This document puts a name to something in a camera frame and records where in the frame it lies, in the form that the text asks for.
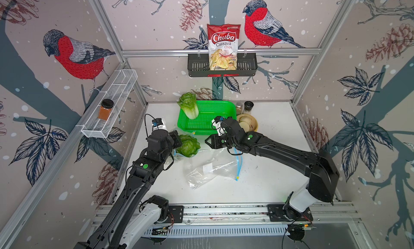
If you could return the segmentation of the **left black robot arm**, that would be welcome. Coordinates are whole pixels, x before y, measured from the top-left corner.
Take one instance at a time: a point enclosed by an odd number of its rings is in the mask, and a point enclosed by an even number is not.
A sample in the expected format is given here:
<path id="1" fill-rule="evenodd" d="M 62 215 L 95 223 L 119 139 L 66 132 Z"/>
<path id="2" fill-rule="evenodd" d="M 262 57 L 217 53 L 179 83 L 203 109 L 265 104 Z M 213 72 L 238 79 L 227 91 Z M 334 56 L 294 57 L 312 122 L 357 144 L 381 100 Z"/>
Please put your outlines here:
<path id="1" fill-rule="evenodd" d="M 75 245 L 77 249 L 127 249 L 135 245 L 151 225 L 167 217 L 168 200 L 160 196 L 150 198 L 136 218 L 133 214 L 164 170 L 168 157 L 182 142 L 177 131 L 164 129 L 153 130 L 147 142 L 147 148 L 133 162 L 124 190 L 110 212 L 86 242 Z"/>

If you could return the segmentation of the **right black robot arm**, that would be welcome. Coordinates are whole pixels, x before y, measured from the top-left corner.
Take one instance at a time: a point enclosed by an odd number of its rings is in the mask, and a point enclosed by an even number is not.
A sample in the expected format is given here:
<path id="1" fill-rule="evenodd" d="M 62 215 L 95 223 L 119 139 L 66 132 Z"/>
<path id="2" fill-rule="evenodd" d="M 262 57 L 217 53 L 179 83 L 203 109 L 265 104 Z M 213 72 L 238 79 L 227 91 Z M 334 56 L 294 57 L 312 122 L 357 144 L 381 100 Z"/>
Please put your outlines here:
<path id="1" fill-rule="evenodd" d="M 212 149 L 235 148 L 237 155 L 251 154 L 269 158 L 284 164 L 308 177 L 300 189 L 292 192 L 283 205 L 284 215 L 295 220 L 302 217 L 307 208 L 321 201 L 334 202 L 339 181 L 339 171 L 331 156 L 324 151 L 307 152 L 276 142 L 255 132 L 246 132 L 237 120 L 217 116 L 212 121 L 212 129 L 217 133 L 210 135 L 205 143 Z"/>

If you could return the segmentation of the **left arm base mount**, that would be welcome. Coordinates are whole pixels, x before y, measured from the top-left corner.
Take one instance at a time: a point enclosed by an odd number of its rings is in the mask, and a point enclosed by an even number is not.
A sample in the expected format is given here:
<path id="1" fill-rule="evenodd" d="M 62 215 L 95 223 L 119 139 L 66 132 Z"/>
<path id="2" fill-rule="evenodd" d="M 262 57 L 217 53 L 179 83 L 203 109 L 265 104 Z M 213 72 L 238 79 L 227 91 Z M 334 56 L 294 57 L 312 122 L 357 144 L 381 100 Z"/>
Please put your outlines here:
<path id="1" fill-rule="evenodd" d="M 156 224 L 176 224 L 182 223 L 184 216 L 183 205 L 170 205 L 168 207 L 161 208 L 161 215 Z"/>

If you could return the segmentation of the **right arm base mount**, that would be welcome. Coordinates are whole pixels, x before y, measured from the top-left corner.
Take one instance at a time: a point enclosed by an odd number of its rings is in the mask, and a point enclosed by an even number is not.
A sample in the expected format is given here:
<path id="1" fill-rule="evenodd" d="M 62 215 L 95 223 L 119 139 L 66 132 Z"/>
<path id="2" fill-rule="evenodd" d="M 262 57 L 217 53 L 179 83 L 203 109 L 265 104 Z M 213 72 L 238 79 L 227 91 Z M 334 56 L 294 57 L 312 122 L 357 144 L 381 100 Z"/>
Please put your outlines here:
<path id="1" fill-rule="evenodd" d="M 282 203 L 268 204 L 267 215 L 271 222 L 312 222 L 313 216 L 310 208 L 307 208 L 305 212 L 300 213 L 295 211 L 290 206 L 286 206 Z"/>

